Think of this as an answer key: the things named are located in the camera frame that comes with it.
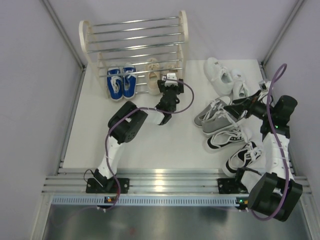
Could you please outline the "grey canvas sneaker back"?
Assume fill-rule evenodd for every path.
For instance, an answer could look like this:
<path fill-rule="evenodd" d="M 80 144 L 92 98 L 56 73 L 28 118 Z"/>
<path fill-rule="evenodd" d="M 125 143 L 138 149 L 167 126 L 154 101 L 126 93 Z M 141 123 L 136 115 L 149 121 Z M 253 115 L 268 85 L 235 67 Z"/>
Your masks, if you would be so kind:
<path fill-rule="evenodd" d="M 230 105 L 231 102 L 232 99 L 229 96 L 221 96 L 212 100 L 209 105 L 194 118 L 194 124 L 197 127 L 202 127 L 203 121 L 211 119 L 216 112 Z"/>

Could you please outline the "grey canvas sneaker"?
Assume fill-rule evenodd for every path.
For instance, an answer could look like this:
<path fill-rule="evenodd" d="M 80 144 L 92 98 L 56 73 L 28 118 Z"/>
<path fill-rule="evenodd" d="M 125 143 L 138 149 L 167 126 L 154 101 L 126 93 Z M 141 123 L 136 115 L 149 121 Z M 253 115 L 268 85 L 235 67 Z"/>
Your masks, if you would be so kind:
<path fill-rule="evenodd" d="M 201 122 L 202 131 L 207 136 L 213 136 L 221 131 L 237 128 L 245 120 L 244 114 L 234 117 L 226 110 L 221 109 L 211 117 L 205 116 Z"/>
<path fill-rule="evenodd" d="M 203 121 L 211 119 L 216 112 L 230 105 L 231 102 L 232 99 L 229 96 L 221 96 L 212 100 L 209 105 L 194 118 L 194 124 L 197 127 L 202 127 Z"/>

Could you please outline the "grey canvas sneaker front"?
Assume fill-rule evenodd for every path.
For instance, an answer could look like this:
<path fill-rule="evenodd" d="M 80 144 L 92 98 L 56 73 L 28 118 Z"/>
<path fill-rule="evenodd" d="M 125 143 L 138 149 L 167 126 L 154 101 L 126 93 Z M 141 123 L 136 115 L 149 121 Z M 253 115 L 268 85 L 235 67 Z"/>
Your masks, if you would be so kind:
<path fill-rule="evenodd" d="M 221 109 L 211 117 L 205 116 L 201 122 L 202 131 L 207 136 L 213 136 L 221 131 L 237 128 L 245 120 L 244 114 L 234 117 L 226 110 Z"/>

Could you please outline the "beige lace sneaker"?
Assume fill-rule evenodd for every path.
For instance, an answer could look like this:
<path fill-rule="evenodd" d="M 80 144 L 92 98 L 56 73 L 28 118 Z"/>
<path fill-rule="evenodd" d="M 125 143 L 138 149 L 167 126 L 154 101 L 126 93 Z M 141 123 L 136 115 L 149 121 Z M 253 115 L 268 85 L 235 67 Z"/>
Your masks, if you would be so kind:
<path fill-rule="evenodd" d="M 160 93 L 159 87 L 158 87 L 158 80 L 160 77 L 160 64 L 158 63 L 158 60 L 154 57 L 149 58 L 147 60 L 147 64 L 145 65 L 146 73 L 146 82 L 148 87 L 148 93 L 150 95 L 158 95 Z"/>
<path fill-rule="evenodd" d="M 166 76 L 169 73 L 175 73 L 175 74 L 179 74 L 180 71 L 180 66 L 177 65 L 177 63 L 173 63 L 173 62 L 168 62 L 164 67 L 163 67 L 163 71 L 162 71 L 162 75 Z"/>

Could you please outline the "blue canvas sneaker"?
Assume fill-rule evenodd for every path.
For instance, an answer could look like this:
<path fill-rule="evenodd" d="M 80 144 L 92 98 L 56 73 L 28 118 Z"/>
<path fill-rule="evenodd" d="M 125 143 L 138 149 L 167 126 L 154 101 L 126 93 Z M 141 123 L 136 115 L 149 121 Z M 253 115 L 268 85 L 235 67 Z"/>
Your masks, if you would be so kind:
<path fill-rule="evenodd" d="M 120 68 L 115 64 L 111 65 L 107 70 L 107 87 L 110 98 L 113 101 L 120 101 L 123 98 L 123 77 L 120 73 Z"/>
<path fill-rule="evenodd" d="M 136 83 L 137 74 L 136 67 L 130 62 L 127 62 L 122 68 L 123 76 L 123 96 L 125 99 L 129 100 L 135 96 L 136 93 Z"/>

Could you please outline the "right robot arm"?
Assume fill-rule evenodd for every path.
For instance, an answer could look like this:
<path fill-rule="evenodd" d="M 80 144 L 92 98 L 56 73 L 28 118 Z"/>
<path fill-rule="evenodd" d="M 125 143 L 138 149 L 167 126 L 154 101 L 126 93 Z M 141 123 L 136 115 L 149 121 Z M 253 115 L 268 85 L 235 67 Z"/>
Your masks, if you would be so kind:
<path fill-rule="evenodd" d="M 295 182 L 290 170 L 288 146 L 290 128 L 288 122 L 298 102 L 283 95 L 275 106 L 259 101 L 259 93 L 234 100 L 225 110 L 235 118 L 255 116 L 262 120 L 265 173 L 249 166 L 237 169 L 233 186 L 236 191 L 248 191 L 247 207 L 253 213 L 265 215 L 264 220 L 274 218 L 285 222 L 298 203 L 303 187 Z"/>

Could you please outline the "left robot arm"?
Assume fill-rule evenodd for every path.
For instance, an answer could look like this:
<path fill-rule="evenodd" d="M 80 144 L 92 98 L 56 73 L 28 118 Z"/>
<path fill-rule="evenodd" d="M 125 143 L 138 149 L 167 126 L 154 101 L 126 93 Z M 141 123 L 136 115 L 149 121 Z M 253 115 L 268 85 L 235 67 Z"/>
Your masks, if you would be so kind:
<path fill-rule="evenodd" d="M 105 139 L 106 155 L 93 174 L 97 188 L 103 193 L 109 193 L 114 188 L 112 178 L 117 172 L 124 144 L 136 137 L 145 122 L 163 126 L 172 118 L 180 103 L 178 95 L 184 92 L 183 82 L 181 78 L 177 81 L 158 80 L 162 97 L 154 108 L 137 107 L 128 100 L 109 120 Z"/>

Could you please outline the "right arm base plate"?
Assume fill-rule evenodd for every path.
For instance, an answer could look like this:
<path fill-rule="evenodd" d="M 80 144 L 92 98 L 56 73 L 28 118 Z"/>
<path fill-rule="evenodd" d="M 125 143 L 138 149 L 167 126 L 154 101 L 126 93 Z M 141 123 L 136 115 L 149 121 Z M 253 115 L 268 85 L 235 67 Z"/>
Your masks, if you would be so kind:
<path fill-rule="evenodd" d="M 217 180 L 218 192 L 222 195 L 248 194 L 247 188 L 234 178 L 219 178 Z"/>

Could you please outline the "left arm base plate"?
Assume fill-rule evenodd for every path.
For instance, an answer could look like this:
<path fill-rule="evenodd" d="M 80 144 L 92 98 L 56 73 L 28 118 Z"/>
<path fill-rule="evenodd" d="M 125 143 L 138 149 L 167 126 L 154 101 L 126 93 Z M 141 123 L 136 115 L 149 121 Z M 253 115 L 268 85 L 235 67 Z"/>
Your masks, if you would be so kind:
<path fill-rule="evenodd" d="M 129 178 L 118 178 L 118 183 L 114 178 L 102 179 L 97 181 L 95 178 L 89 178 L 85 192 L 87 194 L 127 194 L 130 186 Z"/>

